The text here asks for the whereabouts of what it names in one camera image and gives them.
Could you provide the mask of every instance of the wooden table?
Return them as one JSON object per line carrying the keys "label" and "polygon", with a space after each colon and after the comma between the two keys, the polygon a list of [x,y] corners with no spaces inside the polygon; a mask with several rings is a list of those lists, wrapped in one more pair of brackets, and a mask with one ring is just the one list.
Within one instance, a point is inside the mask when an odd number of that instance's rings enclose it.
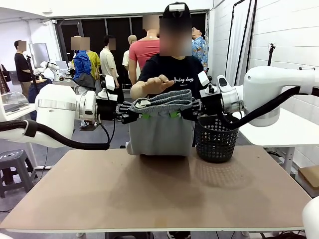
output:
{"label": "wooden table", "polygon": [[71,150],[1,228],[16,232],[300,230],[310,197],[262,147],[231,161]]}

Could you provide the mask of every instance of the black mesh basket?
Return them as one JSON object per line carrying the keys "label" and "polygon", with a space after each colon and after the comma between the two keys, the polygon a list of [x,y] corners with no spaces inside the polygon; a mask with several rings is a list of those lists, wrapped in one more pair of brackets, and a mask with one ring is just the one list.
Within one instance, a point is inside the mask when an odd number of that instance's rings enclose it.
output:
{"label": "black mesh basket", "polygon": [[[233,116],[226,118],[238,120]],[[237,134],[238,129],[228,129],[217,116],[200,117],[195,126],[198,156],[212,163],[227,162],[233,155]]]}

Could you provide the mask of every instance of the gray fabric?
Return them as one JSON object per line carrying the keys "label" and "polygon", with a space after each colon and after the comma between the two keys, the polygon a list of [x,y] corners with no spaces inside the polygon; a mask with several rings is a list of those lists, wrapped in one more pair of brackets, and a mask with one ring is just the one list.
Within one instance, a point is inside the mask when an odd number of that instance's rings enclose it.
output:
{"label": "gray fabric", "polygon": [[[136,108],[135,104],[142,100],[151,102],[151,105]],[[130,110],[150,117],[130,123],[130,142],[126,147],[128,154],[188,156],[193,142],[194,122],[182,117],[172,118],[170,113],[191,107],[190,90],[172,91],[134,101]]]}
{"label": "gray fabric", "polygon": [[78,84],[79,86],[82,86],[84,88],[89,89],[90,91],[95,91],[95,81],[91,74],[82,73],[79,78],[73,79],[73,81]]}

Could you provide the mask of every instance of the white shirt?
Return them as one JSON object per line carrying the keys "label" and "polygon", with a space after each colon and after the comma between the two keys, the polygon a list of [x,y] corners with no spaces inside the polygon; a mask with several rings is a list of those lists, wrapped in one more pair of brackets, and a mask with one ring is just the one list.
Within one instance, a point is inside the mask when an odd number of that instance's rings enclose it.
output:
{"label": "white shirt", "polygon": [[[129,66],[129,54],[130,54],[129,50],[124,52],[123,62],[122,62],[123,66],[126,66],[126,67]],[[139,62],[137,61],[137,65],[136,65],[136,79],[137,80],[140,77],[140,74],[141,74],[141,70],[140,70]]]}
{"label": "white shirt", "polygon": [[103,75],[109,75],[111,74],[111,69],[115,69],[116,76],[118,77],[118,72],[116,71],[116,65],[114,61],[113,54],[110,52],[110,50],[107,47],[104,47],[103,50],[100,53],[100,61],[101,61],[101,69]]}

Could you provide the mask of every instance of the black cap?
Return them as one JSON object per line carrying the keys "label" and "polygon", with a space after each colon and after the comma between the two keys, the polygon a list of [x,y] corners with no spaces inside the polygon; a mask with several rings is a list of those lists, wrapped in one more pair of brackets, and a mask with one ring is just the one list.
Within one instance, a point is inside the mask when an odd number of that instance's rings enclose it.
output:
{"label": "black cap", "polygon": [[[184,11],[169,11],[169,6],[171,5],[178,5],[178,4],[184,4]],[[183,18],[183,19],[190,19],[190,11],[186,3],[184,2],[175,2],[172,4],[169,4],[163,13],[163,18]]]}
{"label": "black cap", "polygon": [[[169,6],[177,4],[183,4],[184,10],[169,11]],[[160,29],[172,32],[191,30],[191,15],[187,4],[184,2],[175,2],[168,5],[163,13],[163,18],[160,19],[159,30]]]}

